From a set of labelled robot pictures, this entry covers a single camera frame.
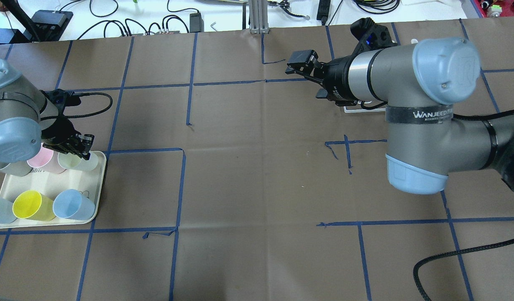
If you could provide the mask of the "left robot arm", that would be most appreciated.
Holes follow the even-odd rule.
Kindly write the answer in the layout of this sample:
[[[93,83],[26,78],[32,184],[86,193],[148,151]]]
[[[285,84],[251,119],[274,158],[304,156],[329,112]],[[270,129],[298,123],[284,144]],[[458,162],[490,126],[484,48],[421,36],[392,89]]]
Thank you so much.
[[[94,135],[77,131],[64,109],[81,104],[81,94],[36,88],[0,59],[0,162],[27,161],[41,147],[89,160]]]

